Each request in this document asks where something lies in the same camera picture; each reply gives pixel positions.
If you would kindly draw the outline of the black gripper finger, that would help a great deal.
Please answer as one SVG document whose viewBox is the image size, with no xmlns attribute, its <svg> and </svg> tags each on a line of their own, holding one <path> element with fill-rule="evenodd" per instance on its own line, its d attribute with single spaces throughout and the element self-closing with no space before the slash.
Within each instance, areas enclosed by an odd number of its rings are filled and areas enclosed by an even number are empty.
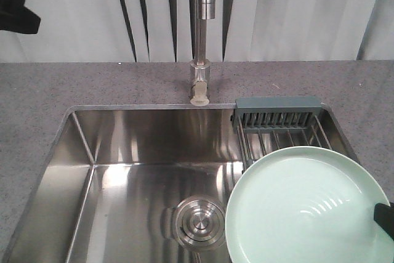
<svg viewBox="0 0 394 263">
<path fill-rule="evenodd" d="M 1 0 L 1 31 L 37 34 L 41 18 L 25 6 L 26 0 Z"/>
<path fill-rule="evenodd" d="M 374 206 L 374 221 L 377 225 L 394 240 L 394 208 L 393 203 L 377 203 Z"/>
</svg>

